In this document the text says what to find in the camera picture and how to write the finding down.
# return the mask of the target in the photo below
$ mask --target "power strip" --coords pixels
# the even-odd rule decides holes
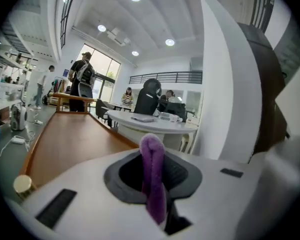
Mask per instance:
[[[26,140],[24,138],[13,137],[11,142],[15,144],[24,144]]]

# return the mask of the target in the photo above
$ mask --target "purple fabric strip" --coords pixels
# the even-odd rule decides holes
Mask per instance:
[[[147,196],[146,209],[160,224],[167,213],[166,190],[162,183],[165,147],[156,135],[148,133],[140,142],[140,152],[143,162],[142,192]]]

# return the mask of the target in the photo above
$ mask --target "bag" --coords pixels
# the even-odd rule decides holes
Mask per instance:
[[[182,122],[187,120],[186,104],[184,103],[172,103],[165,100],[158,100],[160,112],[170,113],[182,118]]]

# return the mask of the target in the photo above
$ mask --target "white ceiling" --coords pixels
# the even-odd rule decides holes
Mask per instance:
[[[232,17],[250,23],[254,0],[219,0]],[[83,0],[75,27],[97,39],[134,64],[170,56],[197,57],[203,54],[203,15],[200,0]],[[130,43],[119,46],[98,31],[118,28]],[[172,38],[175,46],[165,40]],[[134,57],[131,52],[138,51]]]

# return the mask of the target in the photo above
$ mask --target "black rectangular slot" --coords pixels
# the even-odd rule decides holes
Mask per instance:
[[[232,170],[232,169],[227,169],[227,168],[223,168],[220,172],[223,174],[228,174],[233,177],[237,177],[237,178],[241,178],[242,175],[244,175],[244,173],[242,171],[237,171],[237,170]]]
[[[61,190],[35,218],[48,228],[52,229],[75,198],[76,194],[77,192],[73,190]]]

